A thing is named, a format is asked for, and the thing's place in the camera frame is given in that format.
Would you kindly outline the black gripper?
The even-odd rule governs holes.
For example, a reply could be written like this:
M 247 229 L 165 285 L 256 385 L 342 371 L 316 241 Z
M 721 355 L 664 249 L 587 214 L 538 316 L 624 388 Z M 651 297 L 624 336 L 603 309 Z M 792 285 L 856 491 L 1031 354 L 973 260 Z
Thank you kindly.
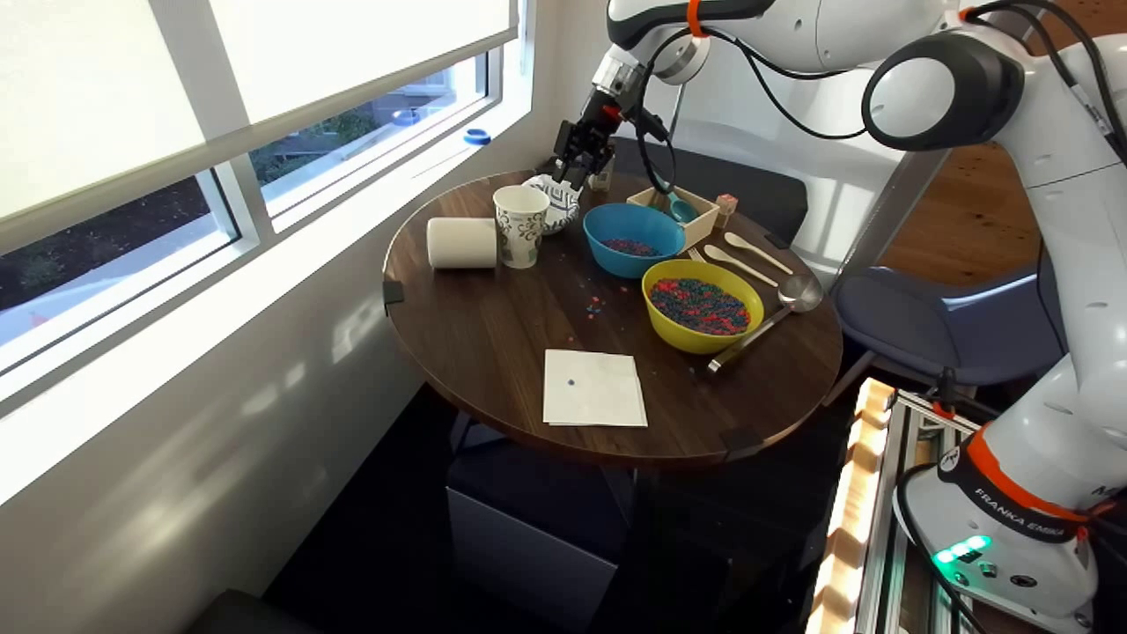
M 556 185 L 586 188 L 614 159 L 619 102 L 597 93 L 578 120 L 565 120 L 554 141 L 550 172 Z

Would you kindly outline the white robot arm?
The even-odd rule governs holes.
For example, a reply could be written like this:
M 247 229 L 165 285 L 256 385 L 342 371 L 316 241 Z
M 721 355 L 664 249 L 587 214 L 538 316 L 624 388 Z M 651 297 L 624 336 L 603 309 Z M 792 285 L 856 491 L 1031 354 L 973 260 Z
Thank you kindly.
M 691 81 L 715 40 L 792 81 L 863 72 L 858 135 L 919 181 L 958 147 L 1006 155 L 1051 257 L 1060 349 L 1037 385 L 894 491 L 941 583 L 1046 634 L 1090 634 L 1086 530 L 1127 486 L 1127 34 L 1078 31 L 1056 0 L 610 0 L 592 100 L 554 143 L 583 188 L 614 135 L 659 135 L 651 81 Z

